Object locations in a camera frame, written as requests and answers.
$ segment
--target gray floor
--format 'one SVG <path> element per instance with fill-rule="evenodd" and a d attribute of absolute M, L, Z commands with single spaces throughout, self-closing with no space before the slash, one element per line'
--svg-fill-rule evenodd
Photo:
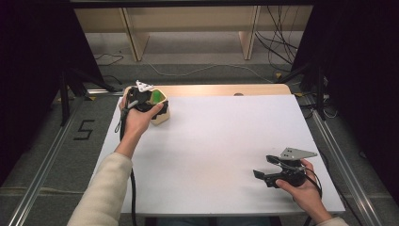
<path fill-rule="evenodd" d="M 263 32 L 269 38 L 271 32 Z M 123 84 L 120 85 L 113 77 L 105 77 L 106 83 L 120 88 L 132 85 L 136 79 L 155 85 L 164 84 L 240 84 L 240 83 L 270 83 L 276 80 L 276 73 L 285 72 L 270 67 L 270 62 L 282 69 L 288 70 L 289 65 L 281 65 L 284 61 L 277 56 L 268 57 L 267 51 L 255 41 L 251 60 L 243 60 L 238 34 L 234 32 L 202 32 L 202 33 L 155 33 L 151 34 L 144 60 L 133 62 L 129 45 L 124 34 L 88 34 L 93 55 L 103 56 L 98 59 L 103 75 L 113 75 Z M 301 32 L 294 32 L 290 39 L 292 45 L 298 45 Z M 276 50 L 283 54 L 282 46 Z M 300 77 L 290 81 L 292 93 L 300 92 L 298 82 Z M 83 101 L 77 113 L 73 116 L 70 129 L 66 131 L 63 145 L 59 149 L 40 186 L 38 196 L 27 210 L 28 215 L 24 225 L 65 225 L 73 208 L 79 202 L 91 177 L 91 170 L 97 161 L 104 136 L 108 129 L 105 121 L 112 118 L 117 96 L 99 96 L 94 101 Z M 301 105 L 311 99 L 298 98 Z M 78 106 L 75 99 L 71 101 L 72 112 Z M 304 116 L 310 111 L 303 110 Z M 87 133 L 79 132 L 82 121 L 89 121 L 85 128 L 93 131 L 88 140 L 78 140 Z M 7 225 L 26 190 L 32 185 L 35 175 L 40 169 L 43 159 L 49 150 L 53 150 L 53 140 L 60 130 L 61 106 L 55 97 L 52 108 L 49 109 L 46 121 L 40 132 L 32 140 L 31 149 L 24 153 L 13 172 L 0 189 L 0 225 Z M 327 156 L 331 178 L 342 191 L 343 196 L 353 207 L 363 225 L 368 220 L 362 212 L 356 194 L 345 181 L 344 172 L 340 170 L 333 152 L 330 150 L 317 123 L 316 116 L 307 120 L 313 138 L 319 149 Z M 359 155 L 361 149 L 354 140 L 351 129 L 338 115 L 327 118 L 327 127 L 337 140 L 350 169 L 359 181 L 360 189 L 364 191 L 367 200 L 371 202 L 380 225 L 397 225 L 399 208 L 386 188 L 382 185 L 375 171 L 366 158 Z M 306 216 L 280 216 L 282 225 L 302 225 Z M 350 225 L 359 225 L 354 214 L 346 207 L 342 214 Z M 120 225 L 131 225 L 130 216 L 122 215 Z"/>

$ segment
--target white tabletop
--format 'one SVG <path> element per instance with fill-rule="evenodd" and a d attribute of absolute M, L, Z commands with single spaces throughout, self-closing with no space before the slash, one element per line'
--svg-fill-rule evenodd
<path fill-rule="evenodd" d="M 142 136 L 134 157 L 136 212 L 142 216 L 275 216 L 303 211 L 281 189 L 267 187 L 252 170 L 286 147 L 318 153 L 293 95 L 170 97 L 170 119 Z M 99 163 L 119 143 L 116 107 Z M 343 204 L 320 157 L 308 159 L 332 213 Z M 131 188 L 122 213 L 131 211 Z"/>

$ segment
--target green object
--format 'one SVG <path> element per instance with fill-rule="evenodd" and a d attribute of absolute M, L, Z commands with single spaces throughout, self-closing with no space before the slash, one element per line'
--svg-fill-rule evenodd
<path fill-rule="evenodd" d="M 154 90 L 152 92 L 152 102 L 158 104 L 161 102 L 161 92 L 159 90 Z"/>

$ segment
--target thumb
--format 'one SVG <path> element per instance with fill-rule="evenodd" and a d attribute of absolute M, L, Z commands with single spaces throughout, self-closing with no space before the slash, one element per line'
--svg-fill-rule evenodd
<path fill-rule="evenodd" d="M 152 117 L 155 116 L 155 115 L 162 109 L 162 107 L 164 107 L 164 104 L 162 104 L 162 103 L 156 104 L 155 106 L 153 106 L 153 107 L 150 109 L 150 111 L 149 111 L 150 115 L 151 115 Z"/>
<path fill-rule="evenodd" d="M 295 192 L 295 188 L 293 186 L 290 185 L 290 183 L 278 179 L 276 181 L 276 185 L 279 186 L 279 188 L 285 190 L 286 192 L 290 193 L 292 196 L 294 196 L 294 192 Z"/>

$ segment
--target sleeve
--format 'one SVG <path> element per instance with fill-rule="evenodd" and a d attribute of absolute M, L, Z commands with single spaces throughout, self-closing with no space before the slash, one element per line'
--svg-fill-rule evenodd
<path fill-rule="evenodd" d="M 68 225 L 118 225 L 132 166 L 132 160 L 120 153 L 107 156 Z"/>
<path fill-rule="evenodd" d="M 348 226 L 342 218 L 332 218 L 317 224 L 316 226 Z"/>

